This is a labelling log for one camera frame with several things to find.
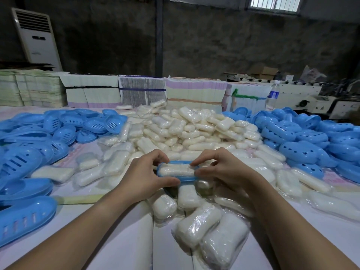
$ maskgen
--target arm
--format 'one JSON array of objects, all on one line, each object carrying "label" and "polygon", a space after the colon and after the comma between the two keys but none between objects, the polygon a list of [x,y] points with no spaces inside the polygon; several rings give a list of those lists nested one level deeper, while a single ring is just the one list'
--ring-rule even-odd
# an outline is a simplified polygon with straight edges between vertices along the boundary
[{"label": "arm", "polygon": [[256,171],[228,150],[205,150],[191,165],[215,159],[197,176],[214,176],[233,188],[243,188],[270,238],[281,269],[359,270],[335,245],[310,225]]},{"label": "arm", "polygon": [[160,150],[134,159],[115,189],[7,270],[82,269],[105,233],[129,206],[149,198],[160,188],[180,183],[174,177],[157,177],[152,165],[158,162],[169,162]]}]

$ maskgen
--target pile of blue soap dishes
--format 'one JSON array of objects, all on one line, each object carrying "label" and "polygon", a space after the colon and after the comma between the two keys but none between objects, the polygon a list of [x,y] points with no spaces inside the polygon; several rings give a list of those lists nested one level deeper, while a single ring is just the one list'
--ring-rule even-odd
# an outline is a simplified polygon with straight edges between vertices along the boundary
[{"label": "pile of blue soap dishes", "polygon": [[50,110],[20,113],[0,122],[0,246],[41,227],[56,212],[48,178],[24,179],[36,169],[66,157],[75,142],[119,134],[127,117],[115,110]]},{"label": "pile of blue soap dishes", "polygon": [[252,115],[245,107],[223,112],[234,120],[255,124],[264,144],[280,151],[291,167],[324,177],[323,167],[360,183],[360,126],[297,114],[290,107]]}]

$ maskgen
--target air conditioner vent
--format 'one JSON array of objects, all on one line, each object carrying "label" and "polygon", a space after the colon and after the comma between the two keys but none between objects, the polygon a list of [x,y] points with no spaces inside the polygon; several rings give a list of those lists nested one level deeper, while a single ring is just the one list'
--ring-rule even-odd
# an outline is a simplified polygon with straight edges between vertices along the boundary
[{"label": "air conditioner vent", "polygon": [[16,11],[16,16],[21,28],[50,33],[47,17],[22,11]]}]

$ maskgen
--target pile of blue lids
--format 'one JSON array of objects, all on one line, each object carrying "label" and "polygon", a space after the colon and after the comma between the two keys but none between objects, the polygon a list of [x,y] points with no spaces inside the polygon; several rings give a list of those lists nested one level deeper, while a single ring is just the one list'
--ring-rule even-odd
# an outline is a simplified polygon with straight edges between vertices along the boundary
[{"label": "pile of blue lids", "polygon": [[20,113],[0,122],[0,246],[49,222],[56,201],[48,178],[24,179],[38,168],[66,157],[75,142],[119,134],[127,117],[115,110],[50,110]]}]

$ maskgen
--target blue bottle label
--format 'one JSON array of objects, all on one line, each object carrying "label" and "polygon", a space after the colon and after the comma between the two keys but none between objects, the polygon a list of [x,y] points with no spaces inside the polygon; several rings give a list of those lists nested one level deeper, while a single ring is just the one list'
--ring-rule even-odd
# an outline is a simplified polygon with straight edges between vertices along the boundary
[{"label": "blue bottle label", "polygon": [[269,99],[277,99],[279,96],[279,92],[275,92],[275,91],[271,91],[270,94],[268,95]]}]

